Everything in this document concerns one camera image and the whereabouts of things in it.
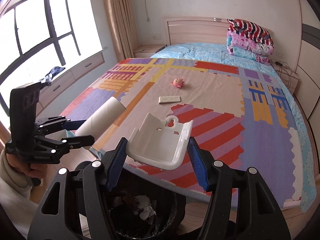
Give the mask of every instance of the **white plastic holder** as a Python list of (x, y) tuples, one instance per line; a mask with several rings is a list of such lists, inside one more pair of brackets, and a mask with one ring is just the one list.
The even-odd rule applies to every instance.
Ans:
[[(173, 126), (167, 126), (173, 120)], [(160, 120), (148, 113), (141, 127), (135, 128), (128, 140), (126, 153), (139, 163), (163, 170), (178, 168), (187, 150), (193, 120), (179, 123), (178, 117)]]

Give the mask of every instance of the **stack of folded bedding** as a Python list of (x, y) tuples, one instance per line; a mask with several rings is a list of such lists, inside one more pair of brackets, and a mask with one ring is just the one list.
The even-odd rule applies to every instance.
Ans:
[(228, 20), (227, 50), (230, 55), (252, 59), (270, 65), (269, 55), (273, 53), (273, 40), (261, 26), (240, 19)]

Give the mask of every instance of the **striped pillow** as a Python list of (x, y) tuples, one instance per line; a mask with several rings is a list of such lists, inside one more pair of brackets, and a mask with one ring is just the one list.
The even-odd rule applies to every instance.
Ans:
[(256, 23), (240, 19), (228, 19), (228, 22), (231, 23), (228, 30), (255, 42), (273, 46), (273, 40), (270, 33)]

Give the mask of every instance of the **paper roll core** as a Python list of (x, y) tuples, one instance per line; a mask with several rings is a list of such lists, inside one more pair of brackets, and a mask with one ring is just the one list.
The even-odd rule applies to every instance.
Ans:
[(120, 101), (114, 97), (109, 98), (79, 127), (76, 136), (92, 135), (97, 141), (125, 110), (126, 108)]

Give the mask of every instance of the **pink toy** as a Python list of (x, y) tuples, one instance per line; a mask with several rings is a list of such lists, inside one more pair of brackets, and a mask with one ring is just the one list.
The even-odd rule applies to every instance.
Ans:
[(182, 78), (176, 78), (175, 80), (171, 81), (171, 83), (177, 87), (177, 88), (181, 88), (184, 84), (184, 81)]

